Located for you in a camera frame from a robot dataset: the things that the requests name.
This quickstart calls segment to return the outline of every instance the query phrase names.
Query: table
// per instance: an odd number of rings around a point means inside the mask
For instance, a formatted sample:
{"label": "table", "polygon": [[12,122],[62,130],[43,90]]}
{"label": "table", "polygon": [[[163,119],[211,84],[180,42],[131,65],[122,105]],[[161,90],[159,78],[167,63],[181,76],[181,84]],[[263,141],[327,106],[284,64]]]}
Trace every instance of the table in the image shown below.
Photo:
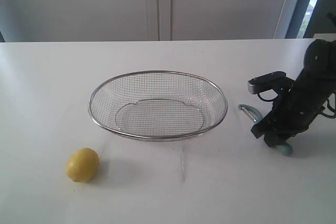
{"label": "table", "polygon": [[[336,223],[335,121],[318,117],[289,140],[295,153],[284,157],[254,138],[237,109],[268,113],[271,104],[249,94],[247,80],[275,70],[296,78],[311,42],[0,44],[0,223]],[[171,143],[122,138],[93,123],[95,87],[153,69],[216,83],[229,104],[223,123]],[[101,159],[88,184],[65,173],[82,147]]]}

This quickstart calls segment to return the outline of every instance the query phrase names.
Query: white tabletop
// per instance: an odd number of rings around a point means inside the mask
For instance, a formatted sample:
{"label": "white tabletop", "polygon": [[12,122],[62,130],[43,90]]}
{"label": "white tabletop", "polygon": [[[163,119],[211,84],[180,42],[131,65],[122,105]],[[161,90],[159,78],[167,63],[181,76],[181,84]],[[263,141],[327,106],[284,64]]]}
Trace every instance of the white tabletop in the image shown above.
{"label": "white tabletop", "polygon": [[[310,39],[0,44],[0,223],[336,223],[335,121],[318,117],[284,157],[250,133],[239,103],[271,104],[247,80],[275,70],[296,78]],[[223,123],[172,143],[113,135],[87,112],[103,81],[174,70],[216,83]],[[181,180],[184,145],[185,181]],[[97,176],[74,183],[69,156],[90,147]]]}

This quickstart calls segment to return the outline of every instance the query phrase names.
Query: basket rim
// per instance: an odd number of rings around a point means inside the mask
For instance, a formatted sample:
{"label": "basket rim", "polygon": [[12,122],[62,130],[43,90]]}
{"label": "basket rim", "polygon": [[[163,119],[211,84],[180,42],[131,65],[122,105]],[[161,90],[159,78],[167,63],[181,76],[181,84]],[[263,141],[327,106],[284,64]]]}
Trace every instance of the basket rim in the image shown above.
{"label": "basket rim", "polygon": [[[203,81],[206,81],[207,83],[211,84],[220,94],[221,94],[221,97],[222,99],[224,100],[224,103],[225,103],[225,108],[224,108],[224,113],[222,115],[222,117],[213,125],[207,127],[207,128],[204,128],[202,130],[198,130],[198,131],[194,131],[194,132],[190,132],[190,133],[187,133],[187,134],[177,134],[177,135],[165,135],[165,136],[162,136],[162,135],[159,135],[159,136],[143,136],[143,135],[136,135],[136,134],[130,134],[130,133],[125,133],[125,132],[122,132],[122,131],[118,131],[118,130],[115,130],[115,129],[112,129],[110,127],[107,127],[103,124],[101,124],[100,122],[98,122],[98,120],[95,118],[95,116],[93,115],[92,113],[92,110],[91,110],[91,105],[92,105],[92,101],[96,95],[96,93],[103,87],[105,86],[107,83],[111,82],[111,81],[114,81],[114,80],[117,80],[117,79],[120,79],[120,78],[123,78],[123,77],[127,77],[127,76],[135,76],[135,75],[138,75],[138,74],[144,74],[144,73],[171,73],[171,74],[178,74],[178,75],[182,75],[182,76],[190,76],[190,77],[194,77],[194,78],[197,78],[197,79],[200,79],[200,80],[203,80]],[[97,124],[98,126],[100,126],[101,128],[107,130],[107,131],[110,131],[114,134],[117,134],[117,135],[120,135],[120,136],[124,136],[124,137],[131,137],[131,138],[135,138],[136,140],[139,140],[139,141],[153,141],[154,139],[158,139],[158,140],[168,140],[168,139],[171,139],[170,141],[177,141],[178,138],[185,138],[185,137],[190,137],[190,136],[194,136],[194,135],[198,135],[198,134],[201,134],[201,133],[204,133],[206,131],[209,131],[211,129],[213,129],[214,127],[218,126],[225,118],[226,114],[227,114],[227,110],[228,110],[228,102],[227,102],[227,99],[224,95],[224,93],[222,92],[222,90],[219,88],[219,86],[217,86],[215,83],[213,83],[212,81],[206,79],[206,78],[203,78],[203,77],[200,77],[200,76],[196,76],[194,74],[190,74],[190,73],[184,73],[184,72],[178,72],[178,71],[169,71],[169,70],[146,70],[146,71],[138,71],[138,72],[130,72],[130,73],[125,73],[125,74],[121,74],[119,76],[115,76],[111,79],[108,79],[106,81],[104,81],[101,85],[99,85],[92,93],[90,99],[89,99],[89,103],[88,103],[88,110],[89,110],[89,114],[90,114],[90,117],[91,119],[95,122],[95,124]]]}

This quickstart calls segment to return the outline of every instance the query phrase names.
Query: yellow lemon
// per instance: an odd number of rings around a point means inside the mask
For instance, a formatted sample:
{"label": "yellow lemon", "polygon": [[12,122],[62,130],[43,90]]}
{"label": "yellow lemon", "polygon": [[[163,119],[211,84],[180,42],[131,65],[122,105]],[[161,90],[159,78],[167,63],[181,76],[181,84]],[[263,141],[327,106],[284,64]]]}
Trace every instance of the yellow lemon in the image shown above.
{"label": "yellow lemon", "polygon": [[98,166],[98,154],[90,148],[83,148],[68,160],[67,175],[74,182],[86,182],[95,175]]}

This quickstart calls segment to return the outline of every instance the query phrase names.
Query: wire mesh basket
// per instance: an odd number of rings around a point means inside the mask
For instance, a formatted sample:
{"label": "wire mesh basket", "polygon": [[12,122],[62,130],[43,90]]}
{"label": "wire mesh basket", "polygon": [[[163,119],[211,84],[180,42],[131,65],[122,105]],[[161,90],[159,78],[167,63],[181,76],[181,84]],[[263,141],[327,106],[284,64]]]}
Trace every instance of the wire mesh basket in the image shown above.
{"label": "wire mesh basket", "polygon": [[143,71],[99,85],[89,101],[95,123],[112,133],[142,141],[168,142],[219,125],[227,100],[218,86],[199,76]]}

